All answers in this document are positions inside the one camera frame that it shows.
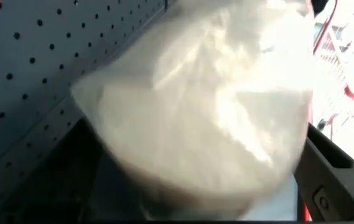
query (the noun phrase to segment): white powder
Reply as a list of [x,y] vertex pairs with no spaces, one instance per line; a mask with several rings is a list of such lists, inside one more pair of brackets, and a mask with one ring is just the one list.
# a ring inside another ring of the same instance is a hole
[[153,197],[245,209],[291,175],[307,131],[312,33],[305,0],[286,2],[179,0],[73,87],[109,152]]

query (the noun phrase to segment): clear plastic bag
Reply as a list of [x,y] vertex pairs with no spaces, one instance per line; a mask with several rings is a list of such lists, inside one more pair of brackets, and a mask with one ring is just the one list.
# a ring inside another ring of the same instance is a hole
[[306,0],[178,0],[72,95],[151,199],[238,218],[300,158],[312,29]]

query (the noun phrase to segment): red shopping cart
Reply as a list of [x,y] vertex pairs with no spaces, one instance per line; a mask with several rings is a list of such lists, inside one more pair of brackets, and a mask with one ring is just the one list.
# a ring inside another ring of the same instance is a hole
[[333,121],[337,116],[345,116],[345,120],[340,126],[348,119],[354,118],[354,93],[350,89],[345,73],[347,58],[350,57],[344,55],[337,44],[334,31],[330,28],[336,7],[337,0],[331,16],[324,23],[314,44],[314,55],[322,68],[322,75],[328,76],[330,81],[325,90],[326,107],[320,116],[322,119],[317,123],[317,127],[319,130],[323,130],[326,126],[330,126],[329,138],[331,140],[335,134]]

